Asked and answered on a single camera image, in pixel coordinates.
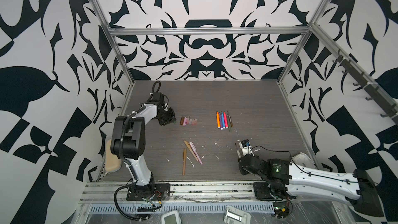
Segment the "orange marker pen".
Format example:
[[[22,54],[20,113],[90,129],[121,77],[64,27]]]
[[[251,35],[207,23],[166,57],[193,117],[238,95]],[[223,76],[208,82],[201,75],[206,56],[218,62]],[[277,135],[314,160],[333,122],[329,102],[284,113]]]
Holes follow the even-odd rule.
[[[221,128],[221,125],[220,125],[220,116],[219,116],[219,112],[216,112],[216,117],[217,117],[217,128]]]

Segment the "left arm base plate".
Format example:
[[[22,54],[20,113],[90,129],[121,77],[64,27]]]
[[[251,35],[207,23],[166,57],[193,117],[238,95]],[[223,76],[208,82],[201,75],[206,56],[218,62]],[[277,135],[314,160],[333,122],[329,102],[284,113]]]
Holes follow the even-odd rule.
[[[146,186],[131,186],[128,188],[126,200],[127,201],[142,201],[151,197],[158,196],[161,198],[168,197],[170,193],[170,184],[153,184]]]

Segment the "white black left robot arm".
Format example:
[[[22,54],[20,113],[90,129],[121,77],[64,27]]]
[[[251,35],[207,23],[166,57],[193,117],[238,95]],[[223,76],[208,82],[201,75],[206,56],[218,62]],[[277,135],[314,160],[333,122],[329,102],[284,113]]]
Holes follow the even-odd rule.
[[[114,204],[117,211],[126,219],[136,222],[144,222],[150,215],[130,215],[122,210],[118,204],[118,193],[122,189],[129,190],[134,197],[151,203],[155,193],[153,173],[148,169],[144,151],[146,148],[145,126],[155,119],[159,125],[165,126],[176,123],[174,110],[169,107],[169,98],[159,90],[161,82],[156,81],[152,85],[150,96],[137,111],[127,116],[119,116],[115,120],[111,154],[115,155],[128,169],[131,182],[119,187],[114,193]]]

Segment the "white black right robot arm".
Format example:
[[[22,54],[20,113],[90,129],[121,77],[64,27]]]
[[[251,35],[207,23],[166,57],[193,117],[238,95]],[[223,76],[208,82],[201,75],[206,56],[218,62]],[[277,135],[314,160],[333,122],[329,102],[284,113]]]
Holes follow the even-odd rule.
[[[255,175],[262,180],[254,183],[258,200],[287,200],[311,196],[351,205],[358,213],[383,217],[376,185],[364,170],[333,173],[299,166],[281,159],[261,160],[246,154],[238,159],[242,175]]]

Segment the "purple marker pen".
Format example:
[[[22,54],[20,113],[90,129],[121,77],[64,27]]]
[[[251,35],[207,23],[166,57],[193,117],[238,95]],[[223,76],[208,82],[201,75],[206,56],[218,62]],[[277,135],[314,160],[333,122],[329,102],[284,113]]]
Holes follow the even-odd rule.
[[[219,123],[219,128],[220,128],[221,130],[223,130],[222,116],[221,116],[221,113],[220,113],[220,112],[218,112],[218,123]]]

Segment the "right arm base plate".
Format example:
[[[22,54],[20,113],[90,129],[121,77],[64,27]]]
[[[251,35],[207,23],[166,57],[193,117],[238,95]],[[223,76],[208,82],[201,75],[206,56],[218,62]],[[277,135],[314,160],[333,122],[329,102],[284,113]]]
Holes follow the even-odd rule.
[[[275,201],[279,197],[276,196],[268,183],[253,183],[254,193],[257,200]]]

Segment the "blue marker pen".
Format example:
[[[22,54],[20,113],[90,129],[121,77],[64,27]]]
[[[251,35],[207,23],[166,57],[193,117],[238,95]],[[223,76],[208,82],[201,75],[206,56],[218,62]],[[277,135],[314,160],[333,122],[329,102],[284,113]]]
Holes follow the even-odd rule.
[[[224,114],[223,114],[223,112],[221,112],[221,116],[222,116],[223,129],[225,129],[225,128],[226,128],[226,124],[225,124],[225,121],[224,121]]]

